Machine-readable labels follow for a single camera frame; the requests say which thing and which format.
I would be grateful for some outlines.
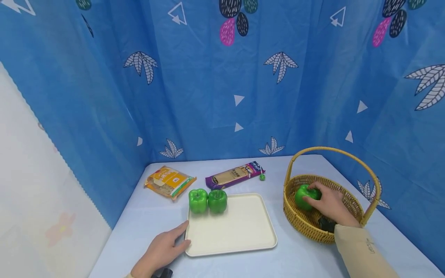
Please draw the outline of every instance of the right hand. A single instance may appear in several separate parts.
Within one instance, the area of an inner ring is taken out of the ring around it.
[[[131,270],[134,278],[149,278],[153,273],[171,263],[190,245],[190,240],[184,240],[176,245],[175,240],[180,237],[189,225],[188,220],[178,227],[157,235],[150,243],[145,254]]]
[[[337,222],[337,224],[342,226],[361,227],[357,219],[355,219],[343,204],[343,194],[341,192],[332,190],[318,181],[308,186],[308,189],[314,188],[321,191],[321,199],[318,201],[305,196],[303,197],[304,201],[319,210],[324,216]]]

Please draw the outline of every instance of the wrist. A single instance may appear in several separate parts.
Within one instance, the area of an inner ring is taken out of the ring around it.
[[[336,222],[337,222],[337,224],[340,224],[342,226],[361,228],[360,223],[350,213],[348,213],[347,215],[344,215]]]
[[[133,278],[151,278],[156,270],[151,267],[142,267],[139,262],[133,267],[130,274]]]

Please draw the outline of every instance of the food package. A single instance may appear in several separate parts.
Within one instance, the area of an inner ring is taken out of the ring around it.
[[[211,190],[224,189],[239,182],[259,176],[264,172],[265,171],[261,166],[256,161],[253,161],[228,171],[206,177],[206,185]]]
[[[195,180],[196,177],[186,175],[171,167],[162,166],[147,178],[145,187],[174,201]]]

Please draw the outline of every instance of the yellow package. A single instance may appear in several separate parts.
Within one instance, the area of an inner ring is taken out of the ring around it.
[[[191,177],[173,168],[162,166],[147,178],[145,187],[172,200],[176,200],[176,197],[186,190],[195,180],[196,177]]]

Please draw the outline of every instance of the purple package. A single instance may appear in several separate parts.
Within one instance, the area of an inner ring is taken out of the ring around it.
[[[206,185],[211,190],[224,189],[239,182],[259,176],[264,169],[256,162],[247,163],[228,171],[206,177]]]

